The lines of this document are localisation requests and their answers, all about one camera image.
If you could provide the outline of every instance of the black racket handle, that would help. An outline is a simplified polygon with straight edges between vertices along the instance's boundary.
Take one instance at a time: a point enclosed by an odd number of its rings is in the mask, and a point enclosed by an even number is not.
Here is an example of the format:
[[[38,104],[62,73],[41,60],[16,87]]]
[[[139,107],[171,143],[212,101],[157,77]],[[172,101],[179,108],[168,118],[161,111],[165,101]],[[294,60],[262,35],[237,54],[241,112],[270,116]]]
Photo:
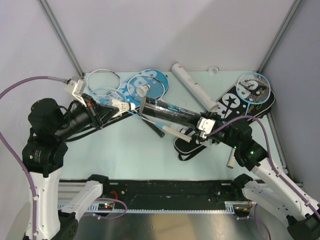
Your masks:
[[[163,138],[165,136],[165,133],[163,131],[161,131],[160,128],[158,128],[156,125],[154,125],[153,123],[145,120],[148,119],[146,118],[144,115],[142,115],[141,113],[138,112],[138,115],[141,117],[141,119],[150,127],[152,128],[153,131],[155,131],[156,134],[159,135],[160,138]]]

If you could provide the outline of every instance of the bag strap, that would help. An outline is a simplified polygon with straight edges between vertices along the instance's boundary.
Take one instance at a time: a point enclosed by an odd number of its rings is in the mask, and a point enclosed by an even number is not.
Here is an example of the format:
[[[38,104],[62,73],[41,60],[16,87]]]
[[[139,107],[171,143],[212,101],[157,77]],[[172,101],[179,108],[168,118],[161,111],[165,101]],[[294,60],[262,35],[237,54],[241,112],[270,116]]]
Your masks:
[[[198,153],[200,153],[203,149],[205,149],[206,146],[201,146],[198,147],[196,150],[194,150],[189,156],[187,156],[186,158],[183,158],[181,153],[178,154],[178,158],[180,161],[188,161],[190,159],[192,159],[194,156],[196,156]]]

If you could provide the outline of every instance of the racket grip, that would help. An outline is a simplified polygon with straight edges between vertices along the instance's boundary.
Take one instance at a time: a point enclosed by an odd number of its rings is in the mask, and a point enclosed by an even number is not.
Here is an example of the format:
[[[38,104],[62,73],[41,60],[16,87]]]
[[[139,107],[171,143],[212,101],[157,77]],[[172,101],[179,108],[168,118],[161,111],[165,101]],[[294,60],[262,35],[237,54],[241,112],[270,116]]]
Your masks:
[[[163,138],[165,136],[165,133],[163,131],[161,131],[160,128],[158,128],[156,125],[154,125],[153,123],[146,121],[145,119],[147,119],[144,115],[142,115],[141,113],[138,112],[138,115],[141,117],[141,119],[150,127],[152,128],[153,131],[155,131],[156,134],[159,135],[160,138]]]
[[[186,141],[187,143],[190,143],[190,141],[191,141],[191,137],[190,136],[185,135],[185,134],[183,134],[181,132],[178,132],[178,131],[176,131],[176,130],[168,127],[168,126],[163,126],[162,129],[165,130],[166,132],[168,132],[168,133],[170,133],[172,135],[175,135],[176,137]]]

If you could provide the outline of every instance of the white wall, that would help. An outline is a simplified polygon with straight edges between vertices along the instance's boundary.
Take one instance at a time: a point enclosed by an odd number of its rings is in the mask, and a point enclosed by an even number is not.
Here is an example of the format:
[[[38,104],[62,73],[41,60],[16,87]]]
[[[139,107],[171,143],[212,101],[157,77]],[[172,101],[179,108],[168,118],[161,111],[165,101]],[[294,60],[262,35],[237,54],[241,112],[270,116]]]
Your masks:
[[[0,32],[0,92],[28,77],[76,75],[36,0],[2,0]],[[63,88],[63,84],[39,80],[16,88],[0,101],[0,131],[19,156],[29,136],[31,105],[45,97],[68,104],[71,98]],[[23,171],[2,143],[0,182],[0,239],[5,239],[29,193]]]
[[[293,0],[49,0],[83,71],[257,70]]]
[[[295,180],[320,201],[320,1],[308,0],[264,74],[276,96],[273,114]]]

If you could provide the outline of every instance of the white racket handle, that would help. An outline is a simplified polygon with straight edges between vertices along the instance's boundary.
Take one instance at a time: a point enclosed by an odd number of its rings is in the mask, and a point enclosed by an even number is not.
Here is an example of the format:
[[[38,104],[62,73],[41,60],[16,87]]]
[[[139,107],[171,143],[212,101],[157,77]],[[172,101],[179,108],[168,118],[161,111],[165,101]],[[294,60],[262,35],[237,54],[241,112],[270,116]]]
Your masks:
[[[230,152],[229,160],[228,160],[228,162],[226,164],[226,166],[228,168],[230,168],[230,169],[233,169],[235,167],[235,165],[236,165],[236,162],[237,162],[236,158],[235,158],[235,151],[236,150],[234,148],[232,148],[232,150]]]
[[[175,135],[176,137],[186,141],[187,143],[190,143],[190,141],[191,141],[191,137],[190,136],[187,136],[187,135],[185,135],[185,134],[183,134],[181,132],[178,132],[178,131],[176,131],[176,130],[168,127],[168,126],[163,126],[162,129],[165,130],[166,132],[168,132],[168,133],[170,133],[172,135]]]
[[[196,80],[180,65],[176,63],[172,66],[172,72],[181,80],[181,82],[189,89],[196,99],[209,112],[214,112],[219,108],[218,103],[206,93],[206,91],[196,82]]]

